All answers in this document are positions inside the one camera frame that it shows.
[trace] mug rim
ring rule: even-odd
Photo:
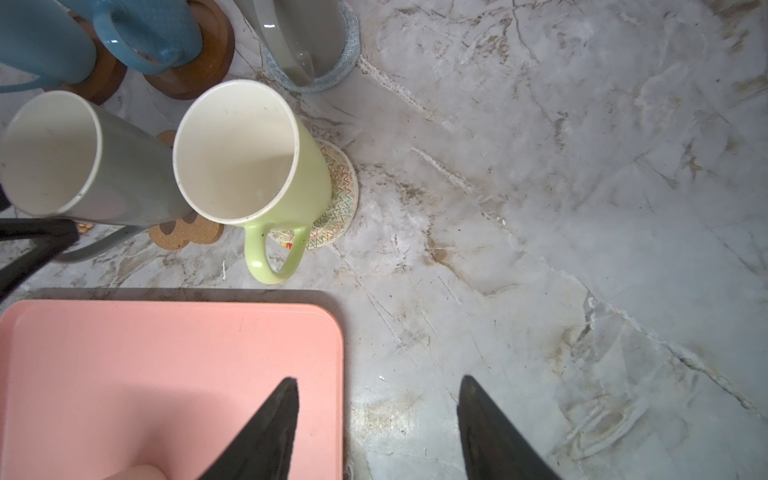
[[[293,177],[296,174],[296,169],[299,165],[299,148],[300,148],[300,137],[299,137],[299,125],[298,120],[296,119],[296,115],[293,113],[293,110],[291,110],[290,105],[288,105],[288,102],[283,98],[282,95],[277,93],[277,91],[270,87],[267,84],[261,83],[260,81],[256,80],[250,80],[247,78],[238,78],[236,80],[229,80],[222,83],[219,83],[218,85],[215,85],[208,90],[206,90],[200,97],[198,97],[193,104],[187,109],[187,112],[184,113],[184,116],[181,118],[181,122],[179,123],[179,128],[176,130],[176,139],[179,138],[179,134],[184,129],[184,125],[187,123],[190,117],[190,113],[195,109],[199,108],[199,102],[201,102],[205,97],[212,94],[216,90],[220,90],[221,88],[227,88],[231,85],[235,84],[250,84],[257,86],[258,88],[261,88],[264,91],[269,92],[275,99],[277,99],[277,102],[283,107],[283,110],[288,114],[288,118],[290,119],[291,128],[293,129],[293,160],[291,161],[290,166],[290,172],[288,172],[288,177],[286,177],[285,181],[283,182],[283,186],[280,187],[280,191],[277,192],[277,195],[270,200],[270,202],[267,205],[264,205],[259,209],[258,211],[246,215],[245,217],[240,217],[236,219],[223,219],[220,217],[216,217],[214,215],[211,215],[207,213],[205,210],[199,208],[189,197],[187,192],[184,189],[184,185],[181,184],[181,181],[179,180],[179,168],[178,168],[178,156],[177,152],[178,149],[174,148],[173,150],[173,165],[174,165],[174,177],[176,180],[176,185],[179,187],[179,191],[181,192],[181,195],[184,197],[184,199],[187,201],[187,203],[200,215],[203,217],[206,217],[208,220],[211,220],[213,222],[223,223],[225,225],[240,225],[242,223],[248,223],[251,220],[254,220],[268,211],[270,211],[280,200],[283,199],[285,196],[285,193],[288,191],[288,186],[291,185],[293,182]]]
[[[65,215],[68,211],[70,211],[72,208],[74,208],[75,205],[77,205],[80,200],[85,196],[85,194],[88,192],[88,190],[91,189],[91,185],[93,185],[94,181],[96,180],[96,175],[99,171],[99,168],[101,167],[101,158],[102,158],[102,151],[104,149],[104,135],[103,131],[101,129],[101,122],[99,121],[98,115],[96,114],[96,110],[94,110],[94,105],[91,104],[90,101],[84,99],[78,94],[72,93],[70,91],[66,90],[53,90],[53,91],[46,91],[34,98],[32,98],[30,101],[22,105],[21,108],[18,109],[18,111],[14,114],[11,121],[9,121],[7,128],[5,129],[5,133],[2,136],[2,143],[5,143],[6,138],[8,137],[9,131],[12,130],[14,124],[17,123],[17,120],[25,113],[25,109],[33,104],[37,104],[41,101],[44,101],[46,98],[51,97],[70,97],[77,100],[85,109],[88,111],[88,113],[91,116],[91,120],[93,121],[94,129],[96,130],[96,152],[94,154],[94,158],[91,160],[91,171],[88,173],[88,178],[86,178],[85,183],[83,183],[82,187],[80,187],[80,190],[64,205],[57,208],[56,210],[53,210],[52,212],[42,213],[42,214],[33,214],[28,212],[27,210],[19,207],[16,205],[13,201],[11,201],[11,204],[18,208],[20,211],[24,212],[25,214],[29,215],[30,217],[50,217],[54,215]]]

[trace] light green mug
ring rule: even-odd
[[[267,284],[296,271],[331,199],[328,167],[312,135],[280,94],[252,80],[224,82],[192,104],[176,133],[174,173],[200,215],[245,229],[248,269]],[[279,272],[266,258],[273,228],[294,235]]]

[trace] cork coaster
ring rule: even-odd
[[[175,130],[157,134],[157,139],[168,147],[174,146]],[[165,250],[179,250],[189,242],[210,245],[221,238],[224,225],[208,220],[197,212],[174,222],[161,223],[149,229],[149,237],[158,247]]]
[[[109,99],[120,87],[127,67],[112,55],[107,47],[99,40],[96,31],[88,20],[69,12],[69,15],[81,26],[85,33],[94,41],[96,45],[96,65],[88,75],[88,78],[77,84],[63,84],[50,90],[66,90],[78,94],[96,105],[101,105]]]
[[[349,228],[357,211],[360,188],[352,162],[336,145],[325,140],[315,139],[320,151],[326,158],[326,165],[331,174],[331,203],[328,209],[314,225],[306,249],[329,245],[339,239]],[[272,230],[270,237],[285,248],[293,246],[293,231]]]
[[[232,24],[215,0],[187,0],[203,34],[203,50],[189,63],[144,78],[176,100],[191,100],[224,79],[235,53]]]

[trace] wooden coaster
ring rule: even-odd
[[[230,20],[215,0],[187,0],[203,33],[203,51],[193,61],[147,81],[168,97],[191,100],[224,79],[235,53],[235,34]]]
[[[63,84],[58,90],[71,91],[101,105],[120,87],[127,67],[112,55],[98,39],[93,25],[88,20],[70,12],[69,15],[80,25],[96,45],[96,65],[88,78],[78,84]]]
[[[157,134],[157,139],[173,148],[175,130],[166,130]],[[176,220],[161,223],[149,229],[149,237],[158,247],[165,250],[179,250],[189,242],[210,245],[221,238],[224,225],[208,220],[197,212]]]

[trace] gray handle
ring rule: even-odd
[[[78,248],[69,252],[64,252],[56,256],[53,261],[56,263],[77,263],[85,260],[90,260],[97,255],[101,255],[103,252],[123,243],[133,235],[141,233],[149,227],[135,227],[129,225],[122,227],[120,230],[110,233],[106,237],[96,240],[95,242],[87,245],[86,247]]]
[[[302,45],[280,0],[235,0],[250,26],[288,78],[303,87],[315,80],[310,51]]]

